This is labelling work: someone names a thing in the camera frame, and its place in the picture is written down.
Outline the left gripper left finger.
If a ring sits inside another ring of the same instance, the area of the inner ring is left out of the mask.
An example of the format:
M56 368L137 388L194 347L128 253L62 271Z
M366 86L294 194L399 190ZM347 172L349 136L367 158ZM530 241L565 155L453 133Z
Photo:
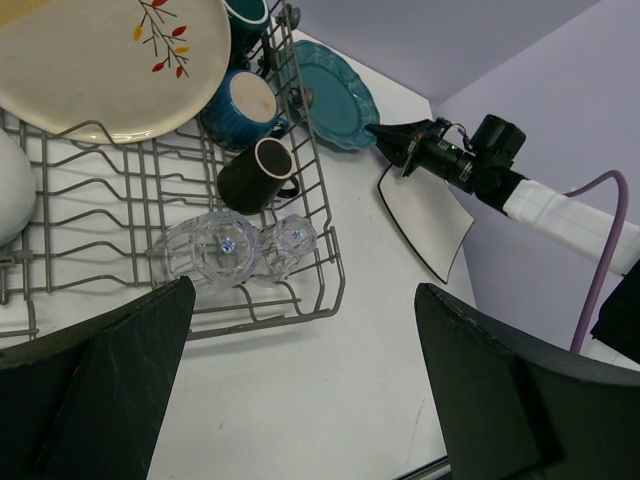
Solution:
M2 478L146 478L194 305L181 277L2 350Z

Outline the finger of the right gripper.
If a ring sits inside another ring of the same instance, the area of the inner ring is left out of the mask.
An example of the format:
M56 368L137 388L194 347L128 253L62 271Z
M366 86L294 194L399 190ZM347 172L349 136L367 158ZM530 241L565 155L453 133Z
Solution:
M376 124L369 123L365 130L375 137L375 146L383 148L406 150L416 135L420 135L430 127L430 120L421 120L404 124Z
M406 144L378 142L377 148L389 163L397 168L408 168L413 162L415 145L412 142Z

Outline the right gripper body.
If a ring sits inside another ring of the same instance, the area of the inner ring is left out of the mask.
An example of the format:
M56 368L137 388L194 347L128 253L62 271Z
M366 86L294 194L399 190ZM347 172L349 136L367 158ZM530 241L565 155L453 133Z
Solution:
M444 118L423 120L410 125L409 144L406 148L400 175L409 177L418 167L420 149L437 145L450 128L450 121Z

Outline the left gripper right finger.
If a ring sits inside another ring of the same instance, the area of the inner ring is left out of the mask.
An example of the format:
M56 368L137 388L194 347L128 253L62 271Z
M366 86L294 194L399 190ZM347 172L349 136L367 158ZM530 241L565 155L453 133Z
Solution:
M638 371L558 348L431 283L414 309L452 478L638 478Z

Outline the teal scalloped plate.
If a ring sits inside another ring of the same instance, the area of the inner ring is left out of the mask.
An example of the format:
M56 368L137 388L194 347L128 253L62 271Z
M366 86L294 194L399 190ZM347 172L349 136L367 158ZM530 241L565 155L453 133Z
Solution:
M317 137L346 151L375 144L366 126L380 122L379 110L365 82L343 57L319 43L300 40L280 51L278 59L281 78L313 94L311 105L298 112L311 119Z

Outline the white square plate black rim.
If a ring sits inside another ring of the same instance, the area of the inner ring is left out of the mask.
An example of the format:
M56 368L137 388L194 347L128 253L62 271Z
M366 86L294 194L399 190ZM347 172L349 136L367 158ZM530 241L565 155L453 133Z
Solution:
M435 277L447 283L474 224L473 216L444 180L424 169L403 177L398 167L389 166L377 190L409 248Z

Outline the clear drinking glass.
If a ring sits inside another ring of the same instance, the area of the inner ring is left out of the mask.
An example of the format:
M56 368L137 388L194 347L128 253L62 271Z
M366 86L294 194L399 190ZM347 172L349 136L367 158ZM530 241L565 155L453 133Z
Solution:
M256 276L274 282L284 280L306 255L315 251L317 236L312 222L297 214L261 229L261 261Z

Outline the brown mug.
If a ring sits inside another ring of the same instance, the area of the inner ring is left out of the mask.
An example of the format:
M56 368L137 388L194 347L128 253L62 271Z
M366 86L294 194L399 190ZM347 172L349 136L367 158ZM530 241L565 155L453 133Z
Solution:
M300 193L290 150L274 138L263 138L237 155L218 175L224 204L243 215L264 211L276 198Z

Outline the dark blue mug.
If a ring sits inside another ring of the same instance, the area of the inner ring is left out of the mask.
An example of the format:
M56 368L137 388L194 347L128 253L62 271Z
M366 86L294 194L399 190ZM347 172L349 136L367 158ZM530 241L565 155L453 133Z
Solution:
M262 77L234 70L225 75L200 117L217 145L239 152L263 138L284 135L289 122L278 112L275 93Z

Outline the teal green mug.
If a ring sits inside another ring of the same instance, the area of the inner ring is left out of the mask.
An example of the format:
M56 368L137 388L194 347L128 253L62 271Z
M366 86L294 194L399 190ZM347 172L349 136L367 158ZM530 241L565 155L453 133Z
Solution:
M231 31L229 70L244 69L249 54L261 40L269 23L265 0L225 0Z

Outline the clear glass mug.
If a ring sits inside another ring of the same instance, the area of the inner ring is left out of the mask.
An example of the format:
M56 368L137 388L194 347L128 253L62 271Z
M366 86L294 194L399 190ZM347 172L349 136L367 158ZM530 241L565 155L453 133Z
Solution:
M234 211L202 214L164 230L149 251L157 284L187 276L210 295L251 277L261 259L259 230Z

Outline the white bowl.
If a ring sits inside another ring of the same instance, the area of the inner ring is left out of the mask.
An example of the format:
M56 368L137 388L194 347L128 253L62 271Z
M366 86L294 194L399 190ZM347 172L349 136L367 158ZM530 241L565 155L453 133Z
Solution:
M36 179L19 145L1 131L1 245L9 244L26 227L36 204Z

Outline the cream yellow plate leaf motif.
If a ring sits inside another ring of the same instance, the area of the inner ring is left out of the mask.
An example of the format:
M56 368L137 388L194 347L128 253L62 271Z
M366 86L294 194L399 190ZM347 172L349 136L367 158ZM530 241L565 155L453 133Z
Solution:
M73 140L149 140L204 108L230 48L221 1L4 1L1 106Z

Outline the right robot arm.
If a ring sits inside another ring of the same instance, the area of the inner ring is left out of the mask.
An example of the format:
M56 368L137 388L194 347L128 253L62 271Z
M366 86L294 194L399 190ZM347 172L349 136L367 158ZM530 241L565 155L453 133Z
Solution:
M422 168L595 261L570 350L579 352L585 337L592 336L629 360L639 360L639 228L626 220L629 189L621 172L610 170L583 187L558 193L513 171L526 135L491 114L473 135L442 117L365 128L401 176Z

